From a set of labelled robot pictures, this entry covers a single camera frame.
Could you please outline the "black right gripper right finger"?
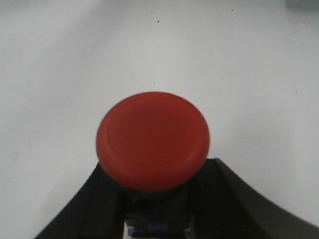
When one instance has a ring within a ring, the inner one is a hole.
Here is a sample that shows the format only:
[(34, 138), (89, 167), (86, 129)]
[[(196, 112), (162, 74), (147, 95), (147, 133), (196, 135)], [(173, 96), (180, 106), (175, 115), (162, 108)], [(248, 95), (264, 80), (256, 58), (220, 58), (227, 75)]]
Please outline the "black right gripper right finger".
[(317, 239), (319, 228), (271, 202), (220, 159), (189, 183), (196, 239)]

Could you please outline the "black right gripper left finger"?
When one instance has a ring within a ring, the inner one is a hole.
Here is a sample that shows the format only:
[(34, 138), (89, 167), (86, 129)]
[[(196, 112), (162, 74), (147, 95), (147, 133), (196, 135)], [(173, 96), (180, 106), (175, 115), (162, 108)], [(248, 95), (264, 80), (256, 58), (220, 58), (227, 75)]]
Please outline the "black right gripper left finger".
[(120, 187), (97, 165), (90, 177), (36, 236), (37, 239), (121, 239), (125, 199)]

